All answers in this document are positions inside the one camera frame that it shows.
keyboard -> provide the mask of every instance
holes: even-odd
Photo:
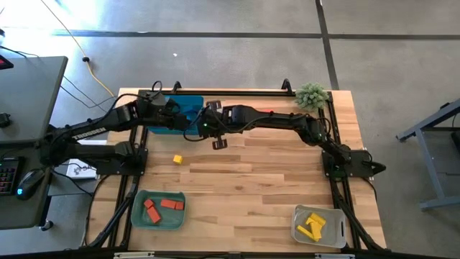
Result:
[[[16,187],[21,176],[23,157],[10,157],[0,160],[0,196],[16,194]]]

yellow cable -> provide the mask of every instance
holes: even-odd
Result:
[[[56,18],[57,21],[59,21],[61,23],[62,26],[64,26],[65,30],[69,33],[69,35],[72,37],[73,41],[75,41],[75,43],[77,44],[78,48],[80,48],[80,51],[81,53],[83,54],[83,58],[88,58],[85,54],[85,51],[83,50],[83,48],[80,46],[80,43],[78,43],[77,39],[75,39],[75,37],[72,35],[72,33],[70,32],[70,30],[65,26],[65,24],[63,22],[61,22],[61,20],[56,16],[56,14],[54,12],[52,12],[52,10],[49,8],[48,5],[46,5],[46,3],[43,1],[43,0],[40,0],[45,6],[46,8],[51,12],[51,14]],[[91,74],[91,76],[94,78],[94,80],[96,80],[96,82],[98,82],[102,87],[104,87],[108,93],[113,97],[115,96],[114,93],[112,93],[112,91],[110,91],[110,89],[104,85],[93,73],[93,70],[91,69],[91,66],[89,65],[89,61],[84,61],[86,63],[86,66],[88,67],[88,71],[89,73]]]

gray metal stand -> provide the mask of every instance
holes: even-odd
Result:
[[[459,112],[460,99],[442,107],[435,114],[396,136],[400,142],[416,136],[422,149],[437,195],[437,199],[421,202],[422,210],[460,204],[460,196],[447,196],[442,184],[449,182],[446,180],[448,176],[460,176],[460,153],[451,139],[451,133],[460,128],[435,127]]]

white power strip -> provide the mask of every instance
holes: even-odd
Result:
[[[107,140],[79,140],[82,145],[105,145]],[[96,178],[96,170],[78,159],[70,159],[66,175],[74,179]]]

green tray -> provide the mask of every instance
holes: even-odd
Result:
[[[147,208],[144,206],[146,199],[151,199],[155,203],[155,208],[160,214],[161,220],[156,224],[152,222],[147,213]],[[184,210],[164,208],[161,206],[162,199],[182,201],[184,203]],[[186,207],[185,195],[182,192],[141,190],[134,198],[131,223],[134,227],[148,230],[177,230],[184,223]]]

